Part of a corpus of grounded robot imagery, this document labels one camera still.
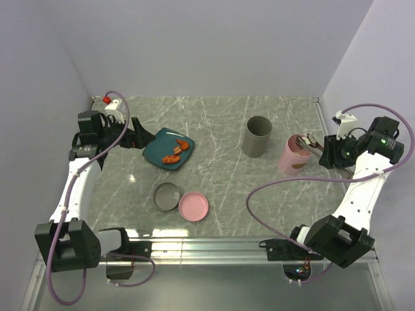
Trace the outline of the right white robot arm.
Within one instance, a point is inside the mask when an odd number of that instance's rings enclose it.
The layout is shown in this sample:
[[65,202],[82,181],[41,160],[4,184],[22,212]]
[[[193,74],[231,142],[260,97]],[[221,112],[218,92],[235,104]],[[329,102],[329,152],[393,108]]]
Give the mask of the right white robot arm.
[[286,250],[290,257],[300,259],[310,248],[346,268],[374,246],[372,212],[389,168],[400,160],[404,145],[397,141],[399,122],[389,117],[376,117],[359,138],[352,134],[357,128],[354,116],[339,116],[335,121],[340,133],[324,137],[319,164],[338,170],[354,167],[353,182],[333,214],[311,227],[301,225],[292,230]]

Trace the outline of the grey cylindrical container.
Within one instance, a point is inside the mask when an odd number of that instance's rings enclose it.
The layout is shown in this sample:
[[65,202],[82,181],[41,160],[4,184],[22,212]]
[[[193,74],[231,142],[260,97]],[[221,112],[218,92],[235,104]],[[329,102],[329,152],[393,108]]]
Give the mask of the grey cylindrical container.
[[246,123],[242,152],[251,158],[261,157],[265,153],[271,133],[272,123],[266,117],[251,117]]

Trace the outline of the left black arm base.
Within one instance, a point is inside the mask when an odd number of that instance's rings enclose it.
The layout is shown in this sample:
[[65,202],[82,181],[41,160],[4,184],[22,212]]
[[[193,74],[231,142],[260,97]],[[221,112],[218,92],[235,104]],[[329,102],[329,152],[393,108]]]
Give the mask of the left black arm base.
[[[106,278],[108,282],[123,288],[132,288],[145,284],[156,271],[156,265],[151,259],[151,241],[133,241],[127,246],[110,251],[103,256],[106,263]],[[131,276],[140,272],[140,267],[151,267],[152,271],[142,281],[127,284],[123,281],[129,280]]]

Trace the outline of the aluminium rail frame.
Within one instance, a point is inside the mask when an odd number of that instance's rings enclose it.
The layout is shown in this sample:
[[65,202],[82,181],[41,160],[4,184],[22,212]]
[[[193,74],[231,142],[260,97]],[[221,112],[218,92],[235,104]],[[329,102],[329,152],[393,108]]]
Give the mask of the aluminium rail frame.
[[290,282],[257,237],[155,238],[152,263],[136,264],[133,287],[107,281],[102,261],[87,275],[53,275],[58,294],[80,296],[73,310],[393,310],[375,252],[346,269],[314,261],[312,281]]

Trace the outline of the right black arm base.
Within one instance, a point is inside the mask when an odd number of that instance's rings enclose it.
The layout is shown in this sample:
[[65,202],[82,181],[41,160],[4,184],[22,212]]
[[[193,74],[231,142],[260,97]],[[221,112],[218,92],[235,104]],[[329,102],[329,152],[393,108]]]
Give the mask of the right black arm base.
[[312,274],[311,262],[324,259],[322,255],[310,253],[288,240],[277,238],[262,240],[259,247],[265,248],[268,261],[285,262],[283,272],[290,282],[301,283],[309,280]]

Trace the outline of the small red shrimp piece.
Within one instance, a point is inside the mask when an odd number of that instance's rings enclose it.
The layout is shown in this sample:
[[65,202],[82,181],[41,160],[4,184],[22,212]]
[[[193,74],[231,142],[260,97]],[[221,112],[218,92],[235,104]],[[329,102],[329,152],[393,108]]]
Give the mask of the small red shrimp piece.
[[182,152],[182,149],[179,146],[176,146],[173,149],[173,152],[174,152],[174,155],[178,155],[178,154],[180,154]]

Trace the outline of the pink round lid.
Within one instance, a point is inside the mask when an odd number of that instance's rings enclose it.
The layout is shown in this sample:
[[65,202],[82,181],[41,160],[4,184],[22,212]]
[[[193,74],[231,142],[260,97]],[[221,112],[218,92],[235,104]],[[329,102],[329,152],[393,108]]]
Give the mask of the pink round lid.
[[188,192],[181,197],[178,210],[187,221],[198,222],[206,217],[209,210],[209,203],[203,194],[199,192]]

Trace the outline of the grey round lid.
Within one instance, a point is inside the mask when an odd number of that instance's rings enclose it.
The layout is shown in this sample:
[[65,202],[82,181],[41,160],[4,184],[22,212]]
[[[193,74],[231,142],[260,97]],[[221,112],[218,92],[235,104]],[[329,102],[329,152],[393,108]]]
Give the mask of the grey round lid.
[[179,188],[170,182],[158,185],[153,193],[153,202],[161,211],[172,211],[177,208],[181,198]]

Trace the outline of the pink cylindrical container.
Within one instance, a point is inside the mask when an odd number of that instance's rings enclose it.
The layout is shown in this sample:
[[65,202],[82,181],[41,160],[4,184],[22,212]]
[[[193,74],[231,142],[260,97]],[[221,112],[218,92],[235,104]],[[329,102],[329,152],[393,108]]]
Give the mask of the pink cylindrical container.
[[287,139],[277,162],[277,167],[282,174],[297,176],[310,160],[312,156],[310,151],[297,144],[297,138],[303,137],[305,137],[304,134],[294,134]]

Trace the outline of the metal tongs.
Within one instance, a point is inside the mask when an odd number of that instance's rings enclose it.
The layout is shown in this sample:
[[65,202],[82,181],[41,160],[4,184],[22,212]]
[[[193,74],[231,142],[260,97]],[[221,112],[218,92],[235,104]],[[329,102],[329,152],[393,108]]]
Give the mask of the metal tongs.
[[[310,133],[307,135],[298,135],[295,138],[295,143],[300,150],[306,150],[318,159],[323,155],[324,147]],[[353,176],[353,171],[349,168],[335,168],[335,172],[345,179],[350,179]]]

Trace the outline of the orange chicken wing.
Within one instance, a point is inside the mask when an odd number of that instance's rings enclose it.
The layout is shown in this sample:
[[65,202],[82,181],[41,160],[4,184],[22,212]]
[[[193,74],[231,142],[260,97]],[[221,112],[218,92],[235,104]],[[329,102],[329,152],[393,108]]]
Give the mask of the orange chicken wing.
[[190,145],[186,140],[177,139],[176,142],[182,151],[188,150],[190,148]]

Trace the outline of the teal square plate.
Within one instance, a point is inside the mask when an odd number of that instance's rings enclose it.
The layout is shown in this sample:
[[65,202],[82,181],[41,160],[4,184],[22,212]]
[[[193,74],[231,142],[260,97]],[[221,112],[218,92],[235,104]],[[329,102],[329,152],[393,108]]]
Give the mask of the teal square plate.
[[[168,129],[162,128],[156,135],[156,139],[149,143],[144,151],[143,157],[151,164],[168,171],[177,171],[183,167],[186,161],[191,157],[195,148],[195,142],[185,136],[184,134]],[[182,151],[178,156],[181,160],[172,165],[162,163],[162,159],[168,155],[174,155],[173,149],[178,146],[177,139],[186,140],[190,148]]]

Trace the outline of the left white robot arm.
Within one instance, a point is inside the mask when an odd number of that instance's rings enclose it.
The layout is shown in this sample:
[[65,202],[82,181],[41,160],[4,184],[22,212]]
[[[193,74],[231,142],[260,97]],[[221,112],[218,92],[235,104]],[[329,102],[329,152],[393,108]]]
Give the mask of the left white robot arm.
[[89,110],[78,114],[78,133],[69,151],[69,174],[58,206],[46,224],[36,226],[34,237],[51,272],[84,270],[98,266],[108,253],[127,259],[131,244],[125,228],[103,229],[95,234],[86,221],[97,178],[110,149],[143,149],[155,139],[138,118],[116,122],[113,115]]

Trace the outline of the orange grilled meat piece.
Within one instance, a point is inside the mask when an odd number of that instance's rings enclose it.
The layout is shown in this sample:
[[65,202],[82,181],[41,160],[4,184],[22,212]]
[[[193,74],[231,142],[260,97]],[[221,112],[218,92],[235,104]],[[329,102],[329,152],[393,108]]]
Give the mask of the orange grilled meat piece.
[[172,165],[175,164],[177,162],[179,162],[181,160],[181,157],[178,155],[166,155],[163,159],[162,159],[162,163],[166,164],[166,165]]

